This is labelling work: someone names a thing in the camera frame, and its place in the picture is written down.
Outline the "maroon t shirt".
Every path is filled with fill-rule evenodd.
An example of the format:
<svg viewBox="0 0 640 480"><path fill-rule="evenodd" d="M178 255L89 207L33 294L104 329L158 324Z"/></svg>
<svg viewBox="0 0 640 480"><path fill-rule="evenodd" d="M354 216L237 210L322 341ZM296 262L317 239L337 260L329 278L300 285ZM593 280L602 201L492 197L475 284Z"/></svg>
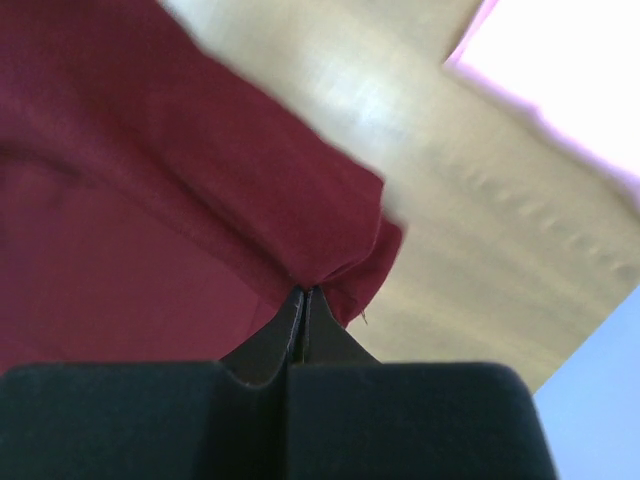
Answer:
<svg viewBox="0 0 640 480"><path fill-rule="evenodd" d="M375 173L155 1L1 5L1 366L216 360L297 286L340 324L401 228Z"/></svg>

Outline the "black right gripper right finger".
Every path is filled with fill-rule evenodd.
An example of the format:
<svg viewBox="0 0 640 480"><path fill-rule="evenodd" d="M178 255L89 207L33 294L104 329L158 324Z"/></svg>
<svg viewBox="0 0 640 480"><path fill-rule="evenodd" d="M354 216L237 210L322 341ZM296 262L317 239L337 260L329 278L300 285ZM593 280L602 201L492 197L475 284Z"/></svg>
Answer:
<svg viewBox="0 0 640 480"><path fill-rule="evenodd" d="M289 479L553 479L529 389L491 362L381 363L305 296L286 394Z"/></svg>

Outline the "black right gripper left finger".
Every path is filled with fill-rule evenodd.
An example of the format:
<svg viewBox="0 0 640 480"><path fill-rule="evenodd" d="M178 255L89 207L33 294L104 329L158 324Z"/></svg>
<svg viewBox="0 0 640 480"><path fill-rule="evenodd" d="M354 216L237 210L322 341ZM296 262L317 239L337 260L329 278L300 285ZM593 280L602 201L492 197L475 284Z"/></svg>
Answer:
<svg viewBox="0 0 640 480"><path fill-rule="evenodd" d="M293 291L220 362L40 364L1 378L5 479L280 479Z"/></svg>

